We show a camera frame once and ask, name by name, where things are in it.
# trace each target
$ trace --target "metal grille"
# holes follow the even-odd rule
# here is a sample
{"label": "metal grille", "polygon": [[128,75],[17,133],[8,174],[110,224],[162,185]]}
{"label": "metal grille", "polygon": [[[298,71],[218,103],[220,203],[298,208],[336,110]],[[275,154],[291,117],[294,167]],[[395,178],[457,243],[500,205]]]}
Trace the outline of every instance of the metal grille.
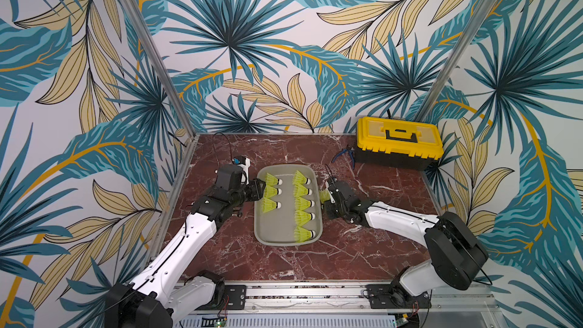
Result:
{"label": "metal grille", "polygon": [[[182,320],[184,328],[208,326],[200,315],[189,315]],[[338,315],[338,314],[229,314],[226,327],[237,328],[394,328],[393,315]]]}

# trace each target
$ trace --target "yellow toolbox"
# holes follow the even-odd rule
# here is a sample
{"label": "yellow toolbox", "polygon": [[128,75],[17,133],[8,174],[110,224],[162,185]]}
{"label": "yellow toolbox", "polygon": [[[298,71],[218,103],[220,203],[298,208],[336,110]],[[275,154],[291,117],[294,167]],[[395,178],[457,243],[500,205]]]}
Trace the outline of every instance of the yellow toolbox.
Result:
{"label": "yellow toolbox", "polygon": [[437,127],[415,121],[364,117],[356,126],[354,159],[391,167],[424,170],[443,156]]}

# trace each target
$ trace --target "gray tray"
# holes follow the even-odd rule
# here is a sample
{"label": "gray tray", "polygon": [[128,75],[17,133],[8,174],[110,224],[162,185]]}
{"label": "gray tray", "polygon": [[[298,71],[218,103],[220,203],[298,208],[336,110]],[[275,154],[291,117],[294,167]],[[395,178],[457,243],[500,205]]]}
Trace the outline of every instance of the gray tray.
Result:
{"label": "gray tray", "polygon": [[[303,198],[314,201],[314,206],[307,208],[305,211],[316,215],[315,219],[302,226],[306,230],[314,231],[315,237],[299,244],[295,242],[294,238],[295,197],[293,195],[292,179],[296,171],[302,172],[306,178],[311,180],[310,185],[305,186],[312,190],[312,194]],[[300,246],[301,244],[310,244],[317,241],[322,235],[322,211],[320,210],[318,181],[314,170],[306,165],[271,165],[262,168],[257,173],[257,178],[265,180],[268,172],[283,181],[281,185],[274,185],[274,187],[281,189],[281,194],[270,198],[273,201],[279,201],[281,208],[263,213],[259,201],[255,202],[254,229],[257,240],[268,246]]]}

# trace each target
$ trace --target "yellow shuttlecock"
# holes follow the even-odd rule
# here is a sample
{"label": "yellow shuttlecock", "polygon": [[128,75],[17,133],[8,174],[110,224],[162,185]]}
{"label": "yellow shuttlecock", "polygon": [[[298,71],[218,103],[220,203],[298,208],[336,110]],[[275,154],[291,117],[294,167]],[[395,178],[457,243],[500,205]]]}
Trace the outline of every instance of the yellow shuttlecock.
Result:
{"label": "yellow shuttlecock", "polygon": [[309,231],[302,227],[296,227],[293,235],[295,237],[295,243],[298,244],[301,244],[302,242],[305,242],[315,237],[314,231]]}
{"label": "yellow shuttlecock", "polygon": [[294,185],[293,187],[293,195],[294,196],[304,196],[304,195],[311,195],[312,190],[308,189],[306,186],[303,185]]}
{"label": "yellow shuttlecock", "polygon": [[295,211],[295,224],[298,227],[301,227],[302,225],[306,224],[307,222],[315,218],[316,215],[314,213],[306,213],[305,211],[302,210]]}
{"label": "yellow shuttlecock", "polygon": [[320,190],[320,203],[330,200],[330,192],[327,190]]}
{"label": "yellow shuttlecock", "polygon": [[271,175],[268,172],[267,175],[265,176],[265,183],[268,186],[273,186],[273,185],[281,185],[283,183],[283,181],[281,179],[276,178],[275,176]]}
{"label": "yellow shuttlecock", "polygon": [[293,180],[292,182],[295,185],[310,185],[311,180],[309,178],[306,178],[304,176],[304,174],[302,174],[302,172],[296,171],[295,174],[293,175]]}
{"label": "yellow shuttlecock", "polygon": [[261,208],[263,209],[263,213],[267,213],[273,209],[281,208],[281,203],[265,197],[261,199]]}
{"label": "yellow shuttlecock", "polygon": [[305,200],[302,197],[296,196],[295,197],[295,208],[298,210],[304,210],[307,209],[309,207],[313,207],[314,206],[314,201],[313,200]]}
{"label": "yellow shuttlecock", "polygon": [[263,197],[272,197],[274,195],[281,194],[281,189],[276,189],[273,186],[265,186],[265,190],[263,192]]}

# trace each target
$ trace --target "red marble surface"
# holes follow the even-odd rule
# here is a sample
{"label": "red marble surface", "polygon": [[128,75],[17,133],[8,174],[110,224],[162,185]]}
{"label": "red marble surface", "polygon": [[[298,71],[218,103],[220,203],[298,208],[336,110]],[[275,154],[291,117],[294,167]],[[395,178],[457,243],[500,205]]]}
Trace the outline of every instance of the red marble surface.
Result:
{"label": "red marble surface", "polygon": [[[190,213],[190,204],[214,183],[217,168],[210,135],[201,135],[184,188],[172,216],[166,241],[180,229]],[[265,166],[306,164],[324,184],[324,163],[347,144],[350,135],[229,135],[233,155],[251,158],[251,178]],[[221,163],[229,162],[229,146],[215,137]],[[435,208],[419,171],[372,164],[356,164],[353,171],[347,155],[331,164],[339,179],[346,180],[361,197],[435,214]],[[206,269],[227,280],[390,279],[405,266],[429,258],[427,250],[393,233],[348,225],[324,216],[322,237],[297,247],[273,247],[259,243],[253,233],[253,203],[245,203],[243,217],[231,217],[200,250],[185,271],[190,277]]]}

